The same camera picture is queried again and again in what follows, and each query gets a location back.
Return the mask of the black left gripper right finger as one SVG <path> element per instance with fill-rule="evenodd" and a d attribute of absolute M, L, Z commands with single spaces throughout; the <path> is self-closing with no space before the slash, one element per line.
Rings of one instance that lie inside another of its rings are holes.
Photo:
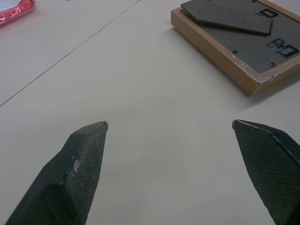
<path fill-rule="evenodd" d="M 300 225 L 300 145 L 282 130 L 245 120 L 232 128 L 247 173 L 276 225 Z"/>

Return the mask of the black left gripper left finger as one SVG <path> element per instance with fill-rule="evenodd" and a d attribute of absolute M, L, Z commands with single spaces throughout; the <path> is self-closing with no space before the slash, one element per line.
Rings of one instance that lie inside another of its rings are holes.
<path fill-rule="evenodd" d="M 98 186 L 108 123 L 72 133 L 41 169 L 5 225 L 85 225 Z"/>

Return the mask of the red plastic package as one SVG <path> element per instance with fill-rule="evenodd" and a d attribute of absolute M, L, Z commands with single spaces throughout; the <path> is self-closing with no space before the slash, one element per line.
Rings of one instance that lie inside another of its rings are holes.
<path fill-rule="evenodd" d="M 0 27 L 35 9 L 34 0 L 0 0 Z"/>

